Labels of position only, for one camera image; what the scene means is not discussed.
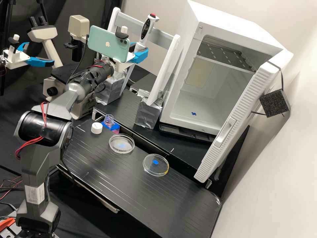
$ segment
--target black cylindrical motor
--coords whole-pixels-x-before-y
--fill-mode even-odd
[[[54,146],[58,143],[67,123],[68,121],[47,117],[47,126],[45,128],[42,114],[29,112],[25,115],[18,133],[19,137],[25,141],[43,136],[44,138],[37,144]]]

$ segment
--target cable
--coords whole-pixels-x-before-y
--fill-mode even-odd
[[[22,177],[22,176],[16,177],[16,178],[14,178],[14,179],[12,179],[12,180],[4,179],[4,180],[2,181],[2,184],[0,185],[0,188],[2,188],[2,186],[3,186],[3,184],[4,184],[4,181],[9,181],[9,182],[14,182],[14,183],[16,183],[14,180],[16,180],[16,179],[18,179],[18,178],[20,178],[20,177]]]
[[[63,188],[62,188],[62,190],[69,190],[69,189],[72,189],[72,188],[75,186],[75,183],[76,183],[76,181],[75,181],[75,177],[74,177],[74,175],[70,172],[70,169],[68,168],[68,166],[64,163],[64,160],[63,160],[62,158],[61,158],[60,160],[61,160],[61,162],[63,163],[63,165],[65,166],[65,168],[66,168],[66,170],[67,170],[68,174],[70,175],[70,177],[72,178],[72,181],[73,181],[72,186],[70,186],[70,187],[69,187],[69,188],[67,188],[67,189],[63,189]]]
[[[264,116],[266,116],[266,114],[264,114],[264,113],[260,113],[260,112],[254,112],[254,111],[251,111],[251,113],[254,113],[254,114],[259,114],[259,115],[264,115]]]
[[[69,76],[69,78],[68,78],[66,84],[69,83],[70,78],[73,76],[73,74],[76,72],[76,70],[78,69],[78,67],[79,67],[80,64],[82,63],[82,60],[83,60],[83,58],[84,58],[84,56],[85,56],[85,52],[86,52],[86,48],[87,48],[88,38],[89,38],[89,35],[86,35],[86,44],[85,44],[85,47],[84,47],[84,53],[83,53],[83,55],[82,55],[82,58],[80,59],[78,65],[76,66],[76,68],[74,69],[74,71],[72,72],[72,74]]]
[[[103,68],[103,66],[101,66],[101,65],[96,65],[96,64],[93,64],[93,65],[91,65],[91,66],[88,66],[87,68],[91,68],[91,67]]]
[[[6,73],[7,73],[7,67],[6,67],[6,66],[4,66],[4,70],[5,70],[5,73],[4,73],[4,74],[1,74],[1,75],[0,75],[0,77],[2,77],[2,76],[5,76],[5,75],[6,75]]]
[[[130,80],[131,82],[133,82],[133,83],[136,83],[136,82],[132,81],[130,78],[129,78],[129,80]]]
[[[1,216],[0,219],[3,220],[3,219],[7,219],[7,218],[16,218],[15,216]]]
[[[48,23],[49,21],[48,21],[48,19],[47,19],[47,15],[46,15],[46,11],[45,11],[44,3],[43,3],[43,2],[40,3],[40,7],[41,7],[42,13],[43,13],[43,15],[44,15],[44,18],[45,18],[46,22]]]
[[[11,207],[14,211],[17,211],[18,209],[13,206],[11,203],[4,203],[4,202],[0,202],[0,204],[4,204],[4,205],[8,205],[9,207]]]
[[[272,62],[270,61],[267,61],[268,63],[270,63],[271,65],[273,65],[274,67],[278,68],[281,72],[281,84],[282,84],[282,90],[284,91],[284,78],[283,78],[283,73],[282,73],[282,69],[277,66],[276,64],[273,64]]]
[[[9,188],[10,190],[7,191],[7,192],[0,198],[0,200],[4,199],[4,197],[5,197],[10,191],[15,190],[15,189],[14,189],[15,186],[18,186],[21,182],[23,182],[23,180],[20,180],[16,185],[13,186],[13,188]]]
[[[15,188],[15,187],[2,187],[0,190],[16,190],[16,191],[23,191],[24,188]]]
[[[106,85],[104,83],[101,83],[101,84],[103,85],[103,89],[101,89],[98,92],[95,91],[95,93],[101,93],[102,91],[104,91],[106,89]]]

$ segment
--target petri dish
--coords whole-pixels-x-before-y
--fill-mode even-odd
[[[109,139],[110,148],[118,154],[127,154],[134,149],[134,140],[126,134],[116,134]]]
[[[169,164],[163,156],[158,154],[149,154],[143,160],[143,167],[149,174],[159,177],[167,174]]]

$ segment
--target black table surface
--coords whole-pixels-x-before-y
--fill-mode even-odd
[[[211,144],[162,133],[157,127],[151,130],[136,125],[134,121],[140,100],[141,98],[135,93],[125,89],[116,101],[106,106],[98,104],[95,108],[103,114],[112,114],[119,124],[198,169]]]
[[[93,134],[93,122],[74,129],[64,156],[79,181],[161,237],[210,237],[221,206],[213,193],[171,167],[162,177],[150,175],[143,168],[148,153],[137,142],[129,154],[117,154],[108,143],[114,133]]]

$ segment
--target mint green iphone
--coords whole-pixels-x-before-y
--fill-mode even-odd
[[[110,58],[116,58],[120,62],[126,62],[130,47],[130,40],[120,39],[110,31],[92,25],[90,27],[88,48],[106,55]]]

